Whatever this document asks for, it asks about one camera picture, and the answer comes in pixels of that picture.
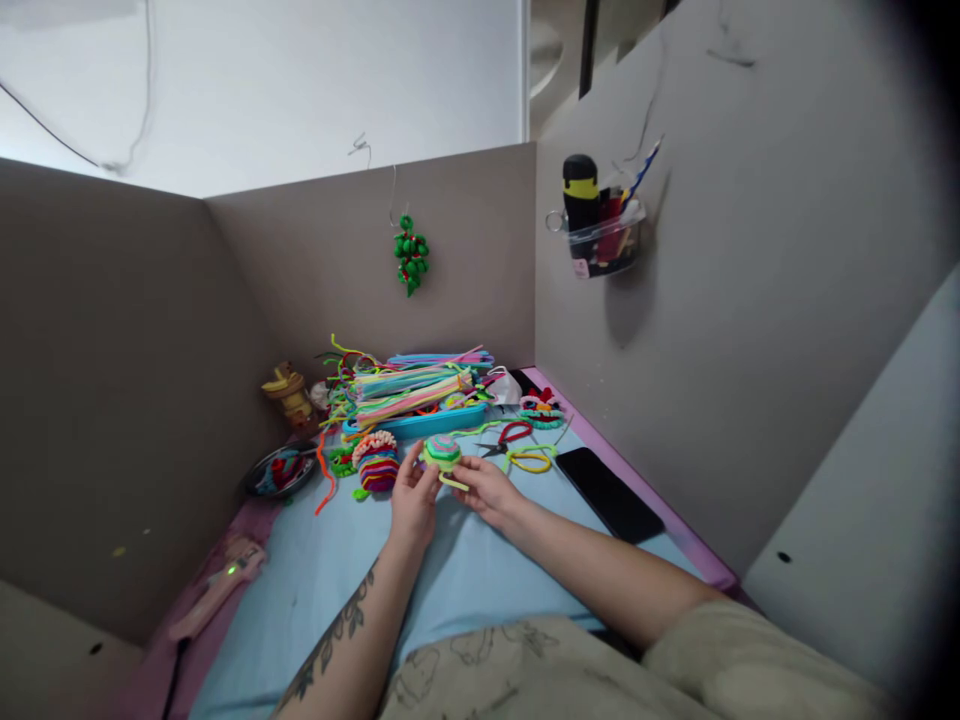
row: forearm tattoo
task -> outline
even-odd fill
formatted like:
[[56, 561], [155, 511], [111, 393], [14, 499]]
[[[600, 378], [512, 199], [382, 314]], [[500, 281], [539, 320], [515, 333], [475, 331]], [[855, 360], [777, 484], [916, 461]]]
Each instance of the forearm tattoo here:
[[343, 606], [343, 609], [337, 613], [333, 622], [330, 623], [330, 627], [320, 636], [320, 642], [317, 643], [317, 646], [307, 656], [306, 661], [293, 678], [293, 682], [290, 683], [290, 687], [287, 688], [287, 691], [280, 699], [280, 704], [277, 705], [277, 709], [274, 711], [274, 717], [276, 717], [294, 697], [298, 700], [303, 700], [304, 695], [307, 694], [307, 689], [314, 683], [313, 673], [317, 665], [317, 658], [320, 659], [320, 674], [323, 675], [327, 669], [327, 665], [330, 664], [330, 658], [333, 657], [333, 646], [335, 642], [343, 637], [344, 625], [347, 627], [347, 639], [352, 638], [357, 628], [363, 625], [363, 608], [360, 607], [360, 603], [367, 596], [367, 588], [373, 585], [373, 568], [376, 567], [377, 560], [379, 559], [380, 558], [377, 557], [377, 559], [373, 561], [373, 565], [370, 566], [366, 576], [360, 582], [360, 586], [354, 591], [353, 595], [350, 596], [350, 599], [347, 600], [347, 604]]

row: gray wall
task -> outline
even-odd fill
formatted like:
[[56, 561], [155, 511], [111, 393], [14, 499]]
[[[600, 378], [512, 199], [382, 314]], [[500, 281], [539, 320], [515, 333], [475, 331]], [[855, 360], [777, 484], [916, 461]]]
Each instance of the gray wall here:
[[409, 300], [388, 221], [393, 169], [208, 199], [284, 351], [304, 371], [346, 347], [381, 359], [484, 343], [511, 367], [533, 363], [535, 146], [398, 166], [394, 218], [407, 202], [430, 245]]
[[200, 200], [0, 160], [0, 226], [0, 577], [142, 643], [282, 437], [277, 342]]
[[[936, 99], [871, 3], [684, 0], [537, 148], [537, 364], [736, 571], [956, 261]], [[752, 70], [719, 62], [734, 40]], [[637, 147], [655, 238], [577, 280], [564, 157]]]
[[[745, 580], [792, 636], [922, 690], [956, 587], [960, 267], [933, 296]], [[786, 552], [788, 565], [777, 558]], [[952, 615], [956, 600], [949, 606]]]

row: black and yellow marker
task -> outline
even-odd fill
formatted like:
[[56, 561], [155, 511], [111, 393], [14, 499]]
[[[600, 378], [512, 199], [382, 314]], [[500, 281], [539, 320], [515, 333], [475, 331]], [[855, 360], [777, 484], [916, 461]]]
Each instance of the black and yellow marker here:
[[571, 155], [563, 161], [563, 205], [571, 232], [600, 222], [597, 164], [589, 155]]

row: tattooed arm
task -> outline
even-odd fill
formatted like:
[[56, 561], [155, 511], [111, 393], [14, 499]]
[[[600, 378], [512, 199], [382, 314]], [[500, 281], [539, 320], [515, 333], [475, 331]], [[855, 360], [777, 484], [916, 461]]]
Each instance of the tattooed arm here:
[[276, 720], [372, 718], [387, 681], [403, 615], [436, 525], [442, 485], [416, 467], [422, 442], [400, 466], [393, 521], [379, 557], [307, 656], [274, 711]]

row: hand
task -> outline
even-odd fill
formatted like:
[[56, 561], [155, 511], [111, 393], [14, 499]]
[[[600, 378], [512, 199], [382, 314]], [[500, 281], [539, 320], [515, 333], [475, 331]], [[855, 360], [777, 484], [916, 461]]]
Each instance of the hand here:
[[503, 471], [488, 460], [464, 455], [453, 469], [453, 477], [470, 487], [453, 495], [501, 532], [514, 511], [527, 500]]
[[437, 525], [437, 493], [443, 485], [440, 482], [440, 468], [430, 465], [421, 471], [417, 463], [423, 440], [410, 448], [397, 471], [397, 482], [393, 486], [390, 504], [393, 519], [390, 525], [390, 537], [405, 547], [420, 553], [427, 549], [433, 540], [433, 531]]

